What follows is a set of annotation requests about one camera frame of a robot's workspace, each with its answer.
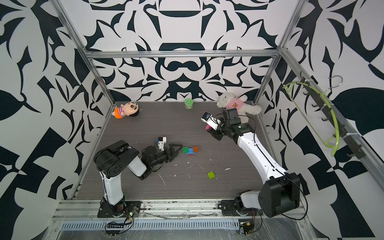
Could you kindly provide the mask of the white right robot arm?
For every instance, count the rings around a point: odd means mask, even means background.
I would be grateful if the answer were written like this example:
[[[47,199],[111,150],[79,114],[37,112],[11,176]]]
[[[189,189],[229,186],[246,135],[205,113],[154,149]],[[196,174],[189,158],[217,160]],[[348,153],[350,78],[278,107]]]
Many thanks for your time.
[[[227,136],[246,153],[263,182],[259,192],[245,191],[234,199],[234,212],[246,216],[258,211],[272,218],[278,215],[287,217],[289,211],[299,208],[304,195],[300,178],[278,164],[258,139],[254,128],[241,122],[236,109],[223,110],[215,116],[205,112],[201,119],[212,137],[220,141]]]

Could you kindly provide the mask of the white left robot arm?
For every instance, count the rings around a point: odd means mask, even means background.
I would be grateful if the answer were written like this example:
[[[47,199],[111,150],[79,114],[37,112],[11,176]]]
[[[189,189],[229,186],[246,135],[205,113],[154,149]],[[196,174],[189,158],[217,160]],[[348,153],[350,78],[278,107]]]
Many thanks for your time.
[[[159,138],[153,146],[139,152],[126,141],[120,140],[96,153],[94,163],[99,171],[104,188],[102,208],[113,216],[120,216],[125,210],[125,196],[121,175],[129,169],[140,180],[155,172],[154,167],[170,163],[182,151],[183,145],[169,144],[166,138]]]

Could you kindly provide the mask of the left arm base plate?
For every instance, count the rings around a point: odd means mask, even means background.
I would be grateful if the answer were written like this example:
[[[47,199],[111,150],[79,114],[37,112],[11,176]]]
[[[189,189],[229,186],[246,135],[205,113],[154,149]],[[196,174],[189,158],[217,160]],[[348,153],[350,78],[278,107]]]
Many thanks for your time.
[[[121,216],[130,215],[140,212],[142,202],[140,201],[123,201],[118,202],[116,205],[111,205],[105,198],[100,202],[98,218],[119,218]]]

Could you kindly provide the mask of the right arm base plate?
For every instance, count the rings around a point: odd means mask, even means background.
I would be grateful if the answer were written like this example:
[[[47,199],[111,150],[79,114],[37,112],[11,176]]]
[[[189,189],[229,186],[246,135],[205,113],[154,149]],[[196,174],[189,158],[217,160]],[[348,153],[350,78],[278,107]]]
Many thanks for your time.
[[[222,211],[223,216],[250,216],[252,217],[254,214],[257,216],[258,214],[263,215],[261,209],[258,208],[246,208],[242,203],[240,197],[236,197],[234,200],[221,200],[218,204],[218,209]]]

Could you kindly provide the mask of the lime green lego brick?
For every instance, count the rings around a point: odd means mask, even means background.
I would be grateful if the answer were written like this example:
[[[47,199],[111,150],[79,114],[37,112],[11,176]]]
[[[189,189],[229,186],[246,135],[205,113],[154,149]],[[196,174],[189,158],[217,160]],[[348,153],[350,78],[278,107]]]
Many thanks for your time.
[[[212,171],[207,173],[207,175],[208,175],[209,179],[214,179],[216,177],[214,172],[212,172]]]

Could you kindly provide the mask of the blue long lego brick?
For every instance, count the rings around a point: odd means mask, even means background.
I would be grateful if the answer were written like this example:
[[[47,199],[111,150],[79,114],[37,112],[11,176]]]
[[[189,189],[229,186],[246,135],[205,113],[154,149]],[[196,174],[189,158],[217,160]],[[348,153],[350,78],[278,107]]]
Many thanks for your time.
[[[189,148],[189,152],[187,154],[196,154],[196,153],[194,153],[193,148]]]

